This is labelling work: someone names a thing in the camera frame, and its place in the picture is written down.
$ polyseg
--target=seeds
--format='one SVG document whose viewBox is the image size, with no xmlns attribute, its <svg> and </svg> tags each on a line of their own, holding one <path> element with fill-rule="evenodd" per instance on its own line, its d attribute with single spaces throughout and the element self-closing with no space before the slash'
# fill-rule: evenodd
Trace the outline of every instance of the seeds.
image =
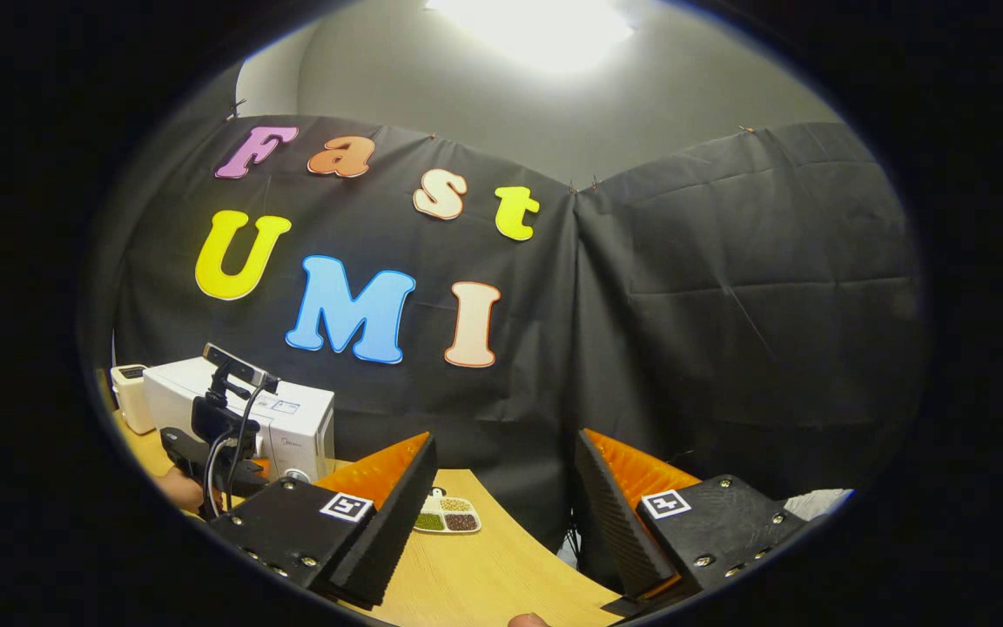
<svg viewBox="0 0 1003 627">
<path fill-rule="evenodd" d="M 469 512 L 470 504 L 461 499 L 443 499 L 438 503 L 446 512 Z"/>
<path fill-rule="evenodd" d="M 417 517 L 417 527 L 430 532 L 443 531 L 443 521 L 437 515 L 420 515 Z"/>
<path fill-rule="evenodd" d="M 445 515 L 443 520 L 451 532 L 473 532 L 478 529 L 478 521 L 470 515 Z"/>
</svg>

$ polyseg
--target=finger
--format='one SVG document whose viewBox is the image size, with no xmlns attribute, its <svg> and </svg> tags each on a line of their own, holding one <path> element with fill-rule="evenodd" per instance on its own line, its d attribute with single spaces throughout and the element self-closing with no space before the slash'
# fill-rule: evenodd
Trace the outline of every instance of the finger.
<svg viewBox="0 0 1003 627">
<path fill-rule="evenodd" d="M 535 614 L 518 614 L 510 619 L 507 627 L 550 627 L 541 616 Z"/>
</svg>

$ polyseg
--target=foam letter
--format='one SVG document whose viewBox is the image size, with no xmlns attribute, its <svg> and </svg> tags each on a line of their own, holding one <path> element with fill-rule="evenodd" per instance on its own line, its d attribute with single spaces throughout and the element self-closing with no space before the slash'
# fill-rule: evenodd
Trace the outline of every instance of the foam letter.
<svg viewBox="0 0 1003 627">
<path fill-rule="evenodd" d="M 221 211 L 212 218 L 212 232 L 204 242 L 200 251 L 200 259 L 196 261 L 196 285 L 208 296 L 221 300 L 236 300 L 252 293 L 262 274 L 266 271 L 266 263 L 274 252 L 278 237 L 289 231 L 292 223 L 276 215 L 263 215 L 254 224 L 258 229 L 258 239 L 247 257 L 247 265 L 238 274 L 223 273 L 223 255 L 231 247 L 231 240 L 236 232 L 247 226 L 246 214 L 241 211 Z"/>
<path fill-rule="evenodd" d="M 300 128 L 295 126 L 255 126 L 250 130 L 250 137 L 244 142 L 227 166 L 215 171 L 220 179 L 242 179 L 247 175 L 247 167 L 251 158 L 254 163 L 263 163 L 266 158 L 278 147 L 278 139 L 290 142 L 296 138 Z"/>
<path fill-rule="evenodd" d="M 458 317 L 454 321 L 454 341 L 443 353 L 443 360 L 465 368 L 492 366 L 494 357 L 489 349 L 490 307 L 501 293 L 484 283 L 462 281 L 451 286 L 458 298 Z"/>
<path fill-rule="evenodd" d="M 354 344 L 354 356 L 379 364 L 401 361 L 397 332 L 405 297 L 417 286 L 412 277 L 382 270 L 370 279 L 358 298 L 352 299 L 346 270 L 338 259 L 315 254 L 304 259 L 302 266 L 307 273 L 307 288 L 296 328 L 286 333 L 290 346 L 304 350 L 322 348 L 319 325 L 323 317 L 327 340 L 336 353 L 342 353 L 359 327 L 366 325 L 362 339 Z"/>
<path fill-rule="evenodd" d="M 466 179 L 445 170 L 429 170 L 420 178 L 420 189 L 413 192 L 412 204 L 421 214 L 450 220 L 462 214 Z"/>
<path fill-rule="evenodd" d="M 532 211 L 533 214 L 541 211 L 541 203 L 530 198 L 532 192 L 529 188 L 498 188 L 493 194 L 501 199 L 497 217 L 493 220 L 501 235 L 518 241 L 532 238 L 533 227 L 523 225 L 522 221 L 526 211 Z"/>
<path fill-rule="evenodd" d="M 346 179 L 363 175 L 369 166 L 366 160 L 373 154 L 373 140 L 366 137 L 335 137 L 324 143 L 322 153 L 307 160 L 307 171 L 312 175 L 336 174 Z"/>
</svg>

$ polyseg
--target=yellow letter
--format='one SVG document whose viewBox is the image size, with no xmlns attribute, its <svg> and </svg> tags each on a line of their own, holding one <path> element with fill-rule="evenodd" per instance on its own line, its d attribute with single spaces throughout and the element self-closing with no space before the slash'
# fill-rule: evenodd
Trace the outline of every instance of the yellow letter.
<svg viewBox="0 0 1003 627">
<path fill-rule="evenodd" d="M 458 298 L 458 313 L 454 321 L 454 341 L 443 353 L 443 360 L 465 368 L 485 368 L 493 365 L 489 349 L 490 308 L 501 298 L 496 288 L 484 283 L 462 281 L 451 286 Z"/>
<path fill-rule="evenodd" d="M 429 170 L 420 178 L 420 189 L 413 192 L 412 204 L 421 214 L 450 220 L 462 214 L 466 179 L 445 170 Z"/>
<path fill-rule="evenodd" d="M 262 281 L 266 263 L 270 261 L 270 254 L 274 252 L 279 235 L 292 227 L 292 223 L 284 218 L 263 215 L 254 225 L 258 229 L 258 239 L 254 240 L 254 246 L 250 249 L 247 265 L 238 274 L 224 274 L 223 255 L 227 254 L 236 232 L 246 227 L 249 221 L 250 218 L 241 211 L 224 210 L 212 218 L 212 232 L 204 242 L 200 259 L 196 261 L 196 283 L 208 296 L 221 300 L 238 300 L 252 293 L 258 287 L 258 282 Z"/>
<path fill-rule="evenodd" d="M 541 211 L 541 203 L 530 198 L 529 188 L 498 188 L 493 194 L 501 199 L 497 217 L 493 219 L 501 235 L 518 241 L 532 238 L 533 227 L 527 227 L 522 220 L 525 219 L 526 211 L 532 211 L 533 214 Z"/>
<path fill-rule="evenodd" d="M 346 179 L 363 175 L 369 166 L 366 160 L 373 154 L 373 140 L 366 137 L 335 137 L 324 143 L 322 153 L 307 160 L 307 171 L 312 175 L 336 174 Z"/>
</svg>

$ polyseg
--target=ceiling light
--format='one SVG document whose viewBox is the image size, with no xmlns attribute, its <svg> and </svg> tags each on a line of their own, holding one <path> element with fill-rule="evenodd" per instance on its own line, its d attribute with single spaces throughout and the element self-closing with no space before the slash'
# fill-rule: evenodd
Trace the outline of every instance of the ceiling light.
<svg viewBox="0 0 1003 627">
<path fill-rule="evenodd" d="M 633 32 L 606 0 L 429 0 L 425 7 L 497 52 L 553 71 L 593 67 Z"/>
</svg>

